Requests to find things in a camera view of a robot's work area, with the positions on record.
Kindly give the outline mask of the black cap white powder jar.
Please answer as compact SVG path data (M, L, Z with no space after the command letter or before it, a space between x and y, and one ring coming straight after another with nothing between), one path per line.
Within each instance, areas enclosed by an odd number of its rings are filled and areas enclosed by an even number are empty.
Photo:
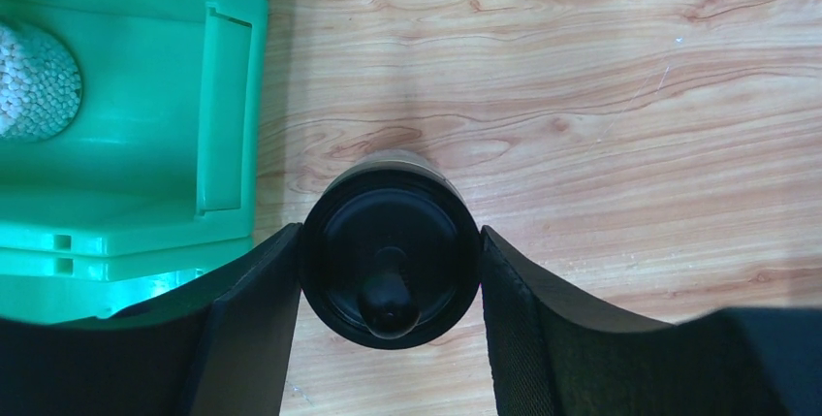
M367 154L335 178L300 232L300 286L335 333L408 349L448 332L480 285L480 231L425 157Z

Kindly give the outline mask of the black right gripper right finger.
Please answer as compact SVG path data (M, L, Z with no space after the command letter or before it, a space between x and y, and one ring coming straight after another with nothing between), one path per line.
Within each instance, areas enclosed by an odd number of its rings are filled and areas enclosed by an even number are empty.
M821 312L728 307L669 324L603 301L482 231L501 415L817 415Z

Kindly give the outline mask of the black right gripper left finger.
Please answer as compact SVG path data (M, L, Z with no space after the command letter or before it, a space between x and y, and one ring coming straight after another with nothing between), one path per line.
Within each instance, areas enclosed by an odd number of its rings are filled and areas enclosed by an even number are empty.
M5 415L275 415L300 287L300 225L107 319L1 322Z

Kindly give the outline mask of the black cap salt jar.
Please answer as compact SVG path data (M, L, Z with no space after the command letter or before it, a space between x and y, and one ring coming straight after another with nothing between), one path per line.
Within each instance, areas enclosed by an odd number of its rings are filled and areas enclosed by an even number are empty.
M76 117L82 80L75 57L47 31L1 20L1 140L40 142Z

